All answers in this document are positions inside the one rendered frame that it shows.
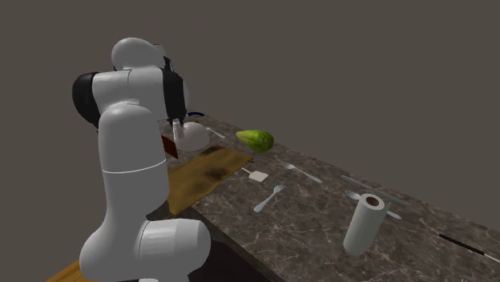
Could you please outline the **green lettuce head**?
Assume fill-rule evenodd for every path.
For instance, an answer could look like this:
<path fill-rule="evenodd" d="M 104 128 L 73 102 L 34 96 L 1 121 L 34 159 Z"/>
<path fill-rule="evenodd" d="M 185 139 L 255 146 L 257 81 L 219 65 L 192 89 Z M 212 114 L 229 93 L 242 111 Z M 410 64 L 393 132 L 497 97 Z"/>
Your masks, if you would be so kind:
<path fill-rule="evenodd" d="M 260 131 L 260 130 L 237 131 L 236 137 L 243 144 L 245 144 L 252 150 L 259 153 L 264 153 L 266 151 L 269 151 L 274 145 L 274 138 L 267 131 Z"/>

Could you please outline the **white spatula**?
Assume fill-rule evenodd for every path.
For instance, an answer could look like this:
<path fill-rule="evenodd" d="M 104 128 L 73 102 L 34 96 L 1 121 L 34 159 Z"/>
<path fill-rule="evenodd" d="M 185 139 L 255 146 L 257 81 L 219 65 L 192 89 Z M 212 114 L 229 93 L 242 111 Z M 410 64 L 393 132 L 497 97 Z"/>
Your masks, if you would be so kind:
<path fill-rule="evenodd" d="M 263 173 L 262 171 L 249 171 L 245 167 L 242 167 L 242 170 L 248 173 L 249 179 L 253 179 L 258 182 L 263 182 L 268 177 L 268 174 Z"/>

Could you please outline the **silver fork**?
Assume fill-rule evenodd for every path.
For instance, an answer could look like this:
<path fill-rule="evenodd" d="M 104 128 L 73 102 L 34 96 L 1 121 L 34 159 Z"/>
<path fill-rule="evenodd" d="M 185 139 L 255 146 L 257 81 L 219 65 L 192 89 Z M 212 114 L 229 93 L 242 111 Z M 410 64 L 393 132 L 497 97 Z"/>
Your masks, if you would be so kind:
<path fill-rule="evenodd" d="M 310 175 L 309 173 L 305 172 L 305 171 L 302 171 L 301 169 L 297 168 L 296 166 L 290 164 L 290 163 L 286 163 L 286 162 L 281 162 L 283 164 L 283 166 L 289 170 L 295 170 L 295 171 L 298 171 L 300 173 L 302 173 L 303 175 L 306 175 L 307 177 L 309 177 L 311 180 L 317 182 L 317 183 L 323 183 L 321 179 L 317 178 L 316 176 L 314 175 Z"/>
<path fill-rule="evenodd" d="M 273 192 L 272 194 L 267 197 L 265 200 L 263 200 L 262 202 L 258 203 L 254 208 L 253 208 L 253 211 L 254 212 L 261 212 L 262 209 L 265 207 L 265 205 L 273 198 L 274 195 L 278 194 L 281 190 L 284 189 L 284 185 L 277 185 L 273 188 Z"/>

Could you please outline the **white bowl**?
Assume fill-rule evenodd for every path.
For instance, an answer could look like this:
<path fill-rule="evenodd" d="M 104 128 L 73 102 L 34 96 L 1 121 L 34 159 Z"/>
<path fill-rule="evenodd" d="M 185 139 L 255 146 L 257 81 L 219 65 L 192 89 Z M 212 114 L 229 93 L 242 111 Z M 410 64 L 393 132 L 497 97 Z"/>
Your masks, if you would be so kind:
<path fill-rule="evenodd" d="M 210 143 L 208 131 L 200 123 L 187 122 L 181 129 L 182 135 L 176 142 L 176 146 L 181 151 L 198 151 Z"/>

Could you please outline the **wooden cutting board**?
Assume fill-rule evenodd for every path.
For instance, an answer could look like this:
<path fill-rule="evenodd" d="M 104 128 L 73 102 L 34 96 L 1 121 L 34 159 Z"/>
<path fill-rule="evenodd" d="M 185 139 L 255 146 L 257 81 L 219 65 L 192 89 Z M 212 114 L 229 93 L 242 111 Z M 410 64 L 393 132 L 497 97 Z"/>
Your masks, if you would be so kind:
<path fill-rule="evenodd" d="M 209 195 L 226 178 L 252 160 L 251 155 L 214 145 L 169 170 L 169 218 Z"/>

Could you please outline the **dark red flat block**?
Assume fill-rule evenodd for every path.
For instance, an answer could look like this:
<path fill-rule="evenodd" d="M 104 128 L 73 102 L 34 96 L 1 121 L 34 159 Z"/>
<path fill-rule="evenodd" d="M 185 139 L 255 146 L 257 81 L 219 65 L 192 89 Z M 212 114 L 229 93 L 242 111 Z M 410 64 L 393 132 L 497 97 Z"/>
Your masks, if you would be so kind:
<path fill-rule="evenodd" d="M 178 152 L 175 143 L 167 138 L 164 135 L 161 135 L 162 142 L 163 142 L 163 149 L 166 153 L 168 153 L 170 156 L 172 156 L 175 159 L 178 159 Z"/>

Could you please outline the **large silver spoon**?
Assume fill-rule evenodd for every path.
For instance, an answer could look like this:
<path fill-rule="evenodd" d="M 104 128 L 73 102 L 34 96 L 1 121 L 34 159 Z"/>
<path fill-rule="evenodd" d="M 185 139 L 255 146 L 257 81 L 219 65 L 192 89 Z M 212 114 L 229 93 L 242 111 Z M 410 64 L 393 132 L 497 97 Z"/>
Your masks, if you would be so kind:
<path fill-rule="evenodd" d="M 359 200 L 361 198 L 361 196 L 354 191 L 346 191 L 345 194 L 351 199 Z M 387 211 L 387 214 L 394 219 L 401 220 L 401 217 L 392 211 Z"/>

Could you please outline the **white paper towel roll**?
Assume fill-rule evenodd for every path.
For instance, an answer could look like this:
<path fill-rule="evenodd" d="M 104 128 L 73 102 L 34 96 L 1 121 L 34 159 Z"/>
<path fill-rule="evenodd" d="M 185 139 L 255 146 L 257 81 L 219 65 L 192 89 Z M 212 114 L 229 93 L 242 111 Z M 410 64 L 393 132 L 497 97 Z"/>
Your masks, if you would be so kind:
<path fill-rule="evenodd" d="M 377 195 L 361 195 L 343 241 L 348 254 L 360 256 L 370 248 L 389 208 Z"/>

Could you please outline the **wood-patterned robot stand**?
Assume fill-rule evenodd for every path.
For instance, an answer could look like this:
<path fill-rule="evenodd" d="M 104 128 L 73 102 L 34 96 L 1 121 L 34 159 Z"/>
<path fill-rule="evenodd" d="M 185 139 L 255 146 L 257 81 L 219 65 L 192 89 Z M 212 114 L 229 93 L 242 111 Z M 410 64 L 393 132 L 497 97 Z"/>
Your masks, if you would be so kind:
<path fill-rule="evenodd" d="M 52 276 L 45 282 L 98 282 L 97 280 L 88 280 L 81 273 L 79 261 L 76 260 L 74 263 L 64 268 L 61 272 Z"/>

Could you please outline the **black-handled utensil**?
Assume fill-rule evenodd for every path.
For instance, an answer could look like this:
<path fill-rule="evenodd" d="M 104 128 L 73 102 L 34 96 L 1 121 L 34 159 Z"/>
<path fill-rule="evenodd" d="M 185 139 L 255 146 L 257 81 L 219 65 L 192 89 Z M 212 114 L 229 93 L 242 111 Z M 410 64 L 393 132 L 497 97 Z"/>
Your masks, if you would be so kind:
<path fill-rule="evenodd" d="M 484 257 L 486 257 L 486 258 L 488 258 L 488 259 L 490 259 L 490 260 L 492 260 L 492 261 L 495 261 L 495 262 L 497 262 L 497 263 L 499 263 L 499 264 L 500 264 L 500 259 L 495 258 L 495 257 L 493 257 L 492 255 L 489 255 L 489 254 L 485 253 L 485 252 L 484 252 L 484 251 L 482 251 L 482 250 L 479 250 L 479 249 L 477 249 L 477 248 L 475 248 L 475 247 L 472 247 L 472 246 L 470 246 L 470 245 L 468 245 L 468 244 L 465 244 L 465 243 L 463 243 L 463 242 L 461 242 L 461 241 L 459 241 L 459 240 L 453 239 L 453 238 L 451 238 L 451 237 L 449 237 L 449 236 L 446 236 L 446 235 L 444 235 L 444 234 L 441 234 L 441 233 L 438 233 L 438 236 L 439 236 L 440 238 L 444 239 L 444 240 L 447 240 L 447 241 L 449 241 L 449 242 L 451 242 L 451 243 L 453 243 L 453 244 L 456 244 L 456 245 L 458 245 L 458 246 L 460 246 L 460 247 L 463 247 L 463 248 L 465 248 L 465 249 L 467 249 L 467 250 L 469 250 L 469 251 L 471 251 L 471 252 L 477 253 L 477 254 L 479 254 L 480 256 L 484 256 Z"/>

